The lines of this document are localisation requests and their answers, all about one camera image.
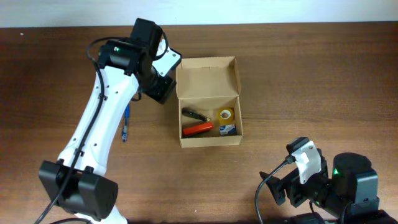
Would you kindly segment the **black yellow correction tape dispenser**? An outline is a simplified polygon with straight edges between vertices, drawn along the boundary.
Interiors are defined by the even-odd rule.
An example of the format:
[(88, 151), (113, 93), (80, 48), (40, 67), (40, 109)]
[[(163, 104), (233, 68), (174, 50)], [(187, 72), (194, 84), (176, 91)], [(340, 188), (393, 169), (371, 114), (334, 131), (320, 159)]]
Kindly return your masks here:
[(191, 108), (182, 108), (182, 114), (188, 118), (197, 119), (204, 122), (209, 122), (211, 119)]

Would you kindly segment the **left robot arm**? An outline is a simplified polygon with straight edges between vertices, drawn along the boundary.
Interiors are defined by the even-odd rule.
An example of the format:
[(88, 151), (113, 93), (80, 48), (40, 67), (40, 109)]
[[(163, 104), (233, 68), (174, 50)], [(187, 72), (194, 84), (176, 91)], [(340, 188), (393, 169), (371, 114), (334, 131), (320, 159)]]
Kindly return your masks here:
[(103, 37), (92, 58), (96, 79), (88, 104), (55, 162), (44, 161), (39, 179), (50, 206), (74, 221), (126, 223), (116, 206), (119, 187), (106, 178), (109, 151), (127, 106), (147, 95), (164, 104), (176, 81), (181, 55), (169, 47), (161, 26), (137, 19), (129, 37)]

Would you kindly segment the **brown cardboard box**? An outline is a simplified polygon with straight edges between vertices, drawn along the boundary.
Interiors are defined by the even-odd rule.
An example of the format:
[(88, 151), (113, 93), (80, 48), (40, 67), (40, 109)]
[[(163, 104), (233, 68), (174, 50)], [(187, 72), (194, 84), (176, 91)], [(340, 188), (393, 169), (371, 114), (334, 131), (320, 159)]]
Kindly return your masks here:
[[(241, 81), (236, 57), (185, 58), (176, 69), (179, 118), (179, 140), (182, 148), (238, 145), (243, 139), (240, 93)], [(218, 112), (221, 108), (234, 110), (237, 135), (221, 136)], [(182, 114), (182, 108), (191, 108), (211, 119), (211, 131), (189, 138), (182, 130), (198, 125), (200, 120)]]

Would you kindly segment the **white blue staples box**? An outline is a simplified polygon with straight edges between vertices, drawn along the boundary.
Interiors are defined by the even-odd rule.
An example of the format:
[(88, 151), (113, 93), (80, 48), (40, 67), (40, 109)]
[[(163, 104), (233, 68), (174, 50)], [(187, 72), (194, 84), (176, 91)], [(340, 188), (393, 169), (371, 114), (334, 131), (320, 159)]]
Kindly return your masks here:
[(226, 124), (219, 127), (221, 136), (233, 136), (237, 135), (237, 129), (235, 124)]

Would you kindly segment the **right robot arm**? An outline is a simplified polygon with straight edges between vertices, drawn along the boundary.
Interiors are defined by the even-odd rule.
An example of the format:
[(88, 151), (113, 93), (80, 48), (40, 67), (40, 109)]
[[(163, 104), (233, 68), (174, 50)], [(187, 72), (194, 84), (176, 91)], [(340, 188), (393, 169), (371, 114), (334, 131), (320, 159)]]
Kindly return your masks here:
[(320, 161), (320, 172), (304, 183), (297, 168), (281, 179), (274, 176), (290, 162), (289, 157), (270, 174), (260, 172), (262, 182), (254, 196), (257, 216), (261, 217), (259, 193), (266, 185), (278, 205), (289, 200), (297, 208), (307, 201), (311, 209), (316, 206), (326, 211), (338, 223), (380, 223), (384, 214), (379, 209), (378, 175), (371, 161), (352, 152), (338, 154), (333, 159), (332, 176), (328, 175), (326, 159), (321, 156)]

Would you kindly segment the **blue ballpoint pen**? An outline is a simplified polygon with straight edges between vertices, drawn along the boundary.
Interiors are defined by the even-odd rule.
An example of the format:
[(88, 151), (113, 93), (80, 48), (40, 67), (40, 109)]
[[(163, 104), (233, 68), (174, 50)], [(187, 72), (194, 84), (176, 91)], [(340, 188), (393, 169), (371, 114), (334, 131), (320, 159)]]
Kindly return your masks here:
[(128, 125), (129, 125), (129, 113), (130, 113), (130, 105), (126, 106), (125, 112), (124, 112), (124, 126), (122, 130), (122, 141), (126, 142), (127, 141), (127, 132), (128, 132)]

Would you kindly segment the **yellow adhesive tape roll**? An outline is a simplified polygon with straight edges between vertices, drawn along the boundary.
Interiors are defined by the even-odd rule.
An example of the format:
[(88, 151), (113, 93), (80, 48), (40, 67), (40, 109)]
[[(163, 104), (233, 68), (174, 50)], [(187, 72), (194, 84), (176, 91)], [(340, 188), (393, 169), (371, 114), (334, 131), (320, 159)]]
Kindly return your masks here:
[(218, 112), (218, 121), (221, 126), (234, 123), (234, 110), (232, 108), (221, 108)]

